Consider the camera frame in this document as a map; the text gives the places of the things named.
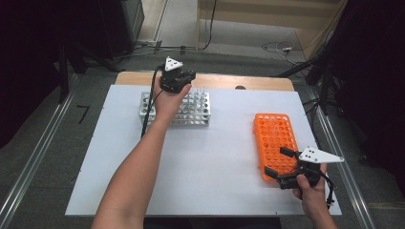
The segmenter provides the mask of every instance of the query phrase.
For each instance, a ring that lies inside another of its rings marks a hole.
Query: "test tube rack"
[[[139,105],[139,118],[141,123],[143,123],[145,119],[148,103],[149,93],[141,93]],[[149,113],[148,126],[152,124],[155,116],[156,109],[155,106],[152,106]],[[172,125],[209,126],[210,117],[211,107],[209,104],[209,93],[190,92],[182,100],[180,108],[173,118]]]

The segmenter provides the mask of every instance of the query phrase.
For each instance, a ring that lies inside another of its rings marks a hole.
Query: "white table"
[[[295,92],[205,89],[209,127],[170,128],[148,216],[302,215],[301,200],[275,182],[262,180],[253,118],[287,114],[300,150],[316,147]],[[93,216],[120,162],[140,138],[138,111],[147,86],[113,85],[77,177],[67,216]],[[330,208],[341,215],[338,202]]]

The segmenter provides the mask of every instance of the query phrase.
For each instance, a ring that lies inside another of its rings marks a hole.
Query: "person's left hand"
[[[178,112],[182,99],[188,94],[190,89],[191,84],[187,84],[182,88],[179,94],[171,94],[165,91],[161,92],[160,78],[157,78],[153,91],[156,108],[155,119],[170,123]]]

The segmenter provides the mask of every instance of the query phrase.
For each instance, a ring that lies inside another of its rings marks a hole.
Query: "gray floor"
[[[191,39],[194,39],[192,35],[190,35],[191,38],[184,38],[187,34],[194,34],[193,32],[187,32],[184,36],[180,32],[173,32],[175,36],[170,36],[170,31],[173,31],[173,28],[167,29],[165,23],[168,23],[167,19],[172,17],[170,13],[167,13],[165,15],[166,21],[162,24],[160,39],[163,40],[163,45],[193,44],[191,43]],[[235,26],[240,27],[238,30],[245,27],[245,25]],[[286,37],[280,35],[279,37],[283,39],[269,39],[268,42],[296,39],[294,34],[288,30],[283,32],[288,35]],[[188,69],[193,69],[198,73],[227,73],[261,77],[276,75],[291,67],[291,64],[277,52],[270,53],[262,50],[260,43],[265,39],[258,39],[259,42],[251,45],[251,47],[255,48],[250,48],[249,55],[245,55],[244,52],[235,52],[234,48],[235,46],[241,46],[241,49],[248,47],[248,38],[229,41],[233,44],[233,46],[229,47],[221,45],[221,42],[218,42],[215,37],[218,36],[213,36],[213,46],[210,46],[212,50],[207,49],[206,52],[187,52],[186,55],[180,55],[179,52],[164,52],[155,55],[132,56],[119,59],[115,61],[115,64],[127,71],[152,71],[167,55],[170,55],[181,60]],[[148,51],[140,50],[136,51],[135,54],[143,52]],[[291,58],[294,61],[303,61],[300,54],[296,57],[291,56]],[[299,93],[302,101],[308,101],[309,87],[302,78],[299,78],[300,76],[302,76],[301,73],[298,73],[291,76],[290,79],[294,82],[294,88]],[[32,184],[15,212],[9,228],[90,227],[92,218],[67,218],[64,216],[64,212],[75,185],[75,177],[95,129],[104,98],[110,85],[114,84],[116,77],[116,73],[110,73],[99,66],[93,66],[87,71],[86,75],[80,76],[80,82],[75,90],[73,101],[54,135]],[[58,89],[50,94],[26,121],[15,138],[7,146],[0,149],[1,199],[5,199],[7,192],[18,178],[36,142],[51,119],[56,108],[58,94]],[[78,121],[83,115],[83,110],[77,108],[76,105],[90,106],[90,110],[81,124],[78,124]],[[393,176],[383,169],[359,164],[357,160],[362,154],[352,133],[350,122],[344,117],[339,117],[334,108],[330,108],[330,119],[345,152],[347,163],[350,164],[364,199],[369,205],[376,228],[403,228],[404,223],[402,221],[405,217],[405,210],[400,203],[404,202],[404,198],[398,191]],[[327,151],[330,146],[318,122],[315,122],[315,130],[321,148]],[[336,222],[340,228],[361,228],[336,166],[331,165],[329,173],[339,187],[336,190],[336,195],[343,212],[342,217],[335,218]],[[281,217],[281,222],[283,228],[312,228],[306,217]]]

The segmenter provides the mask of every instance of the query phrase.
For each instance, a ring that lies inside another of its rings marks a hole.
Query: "floor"
[[[196,2],[195,0],[143,1],[146,19],[139,40],[152,42],[161,40],[161,44],[165,47],[194,46]],[[201,22],[201,29],[200,47],[203,47],[206,34],[204,20]],[[291,44],[295,46],[289,53],[276,50],[276,45],[283,47],[292,46]],[[190,69],[198,73],[272,76],[288,70],[293,63],[306,61],[300,50],[300,44],[291,28],[214,21],[211,43],[203,53],[189,52],[187,55],[180,55],[179,51],[161,50],[162,53],[151,55],[148,54],[151,52],[150,49],[140,49],[132,53],[132,56],[120,58],[115,64],[127,71],[153,70],[158,61],[170,54],[174,58],[183,59],[189,64]],[[307,71],[302,71],[289,77],[302,101],[313,99],[313,94],[309,92],[316,91],[316,88],[310,88],[305,84],[303,77],[306,73]],[[72,102],[67,104],[69,109],[60,121],[46,154],[41,158],[42,162],[32,177],[30,187],[24,193],[24,198],[20,199],[21,202],[13,213],[14,217],[8,222],[9,228],[90,227],[91,218],[66,218],[64,211],[105,95],[116,77],[116,73],[107,72],[97,65],[89,69],[86,75],[78,76],[79,81]],[[58,93],[59,91],[55,90],[50,94],[12,142],[0,149],[1,198],[7,196],[23,170],[25,161],[32,155],[36,142],[46,130],[47,123],[52,119],[53,111],[57,109],[55,101],[58,99]],[[82,117],[83,110],[77,106],[91,106],[81,124],[77,122]],[[323,134],[319,119],[315,118],[314,122],[320,147],[326,151],[330,150],[329,140]],[[341,228],[403,228],[404,198],[397,190],[393,177],[383,169],[358,163],[362,155],[352,133],[352,126],[346,118],[339,116],[334,108],[330,108],[330,122],[334,133],[338,136],[342,151],[346,153],[345,159],[350,164],[375,223],[375,227],[360,225],[351,198],[348,196],[348,187],[342,181],[339,169],[331,165],[330,177],[336,180],[339,187],[336,195],[343,212],[342,217],[335,218],[338,225]],[[282,228],[312,228],[308,219],[300,216],[281,217],[281,224]],[[203,226],[203,223],[198,223],[196,228],[204,228]]]

